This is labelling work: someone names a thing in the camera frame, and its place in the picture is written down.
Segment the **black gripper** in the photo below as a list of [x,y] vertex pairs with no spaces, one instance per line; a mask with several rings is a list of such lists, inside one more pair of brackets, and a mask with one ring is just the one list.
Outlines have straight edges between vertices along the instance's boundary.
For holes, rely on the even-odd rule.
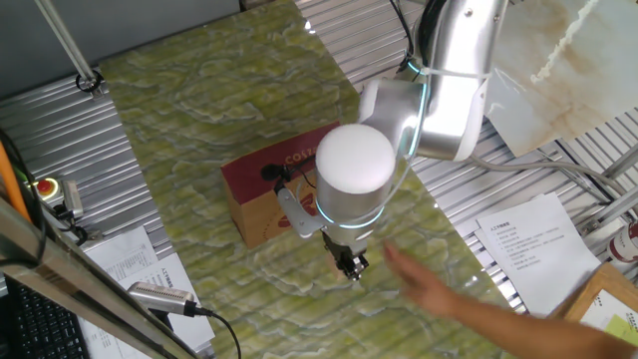
[[350,279],[360,279],[363,271],[369,266],[368,260],[363,255],[367,251],[367,242],[344,244],[333,239],[325,231],[322,232],[322,238],[327,250],[337,259],[337,268]]

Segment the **person's bare hand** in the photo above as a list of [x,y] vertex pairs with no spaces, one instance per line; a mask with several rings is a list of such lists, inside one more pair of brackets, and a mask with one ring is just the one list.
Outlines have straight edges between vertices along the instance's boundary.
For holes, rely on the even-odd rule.
[[456,316],[460,297],[438,277],[389,241],[383,244],[385,263],[404,285],[403,294],[421,308],[446,318]]

